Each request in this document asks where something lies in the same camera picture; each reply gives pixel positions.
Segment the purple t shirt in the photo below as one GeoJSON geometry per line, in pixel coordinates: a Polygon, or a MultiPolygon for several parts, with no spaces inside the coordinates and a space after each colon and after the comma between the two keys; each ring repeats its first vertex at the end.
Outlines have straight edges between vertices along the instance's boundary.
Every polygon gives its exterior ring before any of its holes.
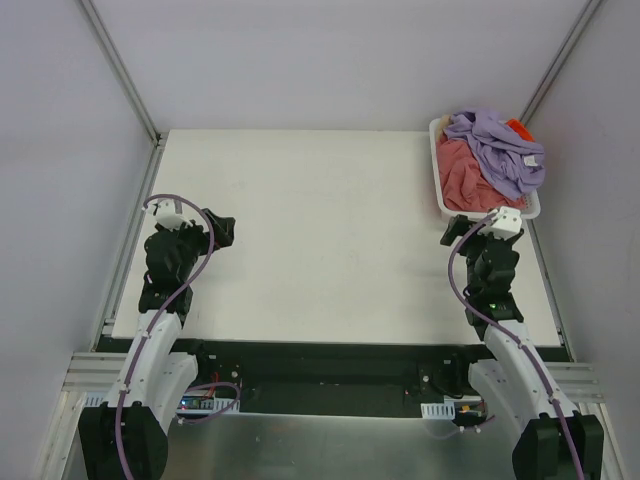
{"type": "Polygon", "coordinates": [[[444,129],[448,139],[467,142],[485,180],[510,200],[536,191],[544,182],[545,149],[523,139],[500,113],[471,108],[451,115],[444,129]]]}

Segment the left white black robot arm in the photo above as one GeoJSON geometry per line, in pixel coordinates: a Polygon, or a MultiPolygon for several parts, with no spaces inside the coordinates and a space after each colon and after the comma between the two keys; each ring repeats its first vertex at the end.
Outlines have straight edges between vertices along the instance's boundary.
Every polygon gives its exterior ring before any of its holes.
{"type": "Polygon", "coordinates": [[[106,396],[79,419],[90,479],[161,478],[179,403],[188,388],[202,388],[210,380],[207,360],[173,349],[191,307],[194,274],[213,252],[234,242],[234,218],[208,209],[202,213],[202,225],[179,213],[154,213],[155,231],[144,242],[136,334],[106,396]]]}

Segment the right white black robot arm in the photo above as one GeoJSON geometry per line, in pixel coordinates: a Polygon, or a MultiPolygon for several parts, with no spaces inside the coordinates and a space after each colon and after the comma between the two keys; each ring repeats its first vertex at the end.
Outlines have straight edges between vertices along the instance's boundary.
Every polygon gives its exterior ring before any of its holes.
{"type": "Polygon", "coordinates": [[[562,391],[531,339],[511,292],[524,229],[517,209],[500,207],[479,220],[451,218],[441,237],[451,260],[462,256],[467,284],[449,283],[468,323],[491,352],[488,360],[465,360],[450,369],[452,387],[477,392],[489,415],[503,423],[512,444],[518,479],[598,479],[604,430],[562,391]]]}

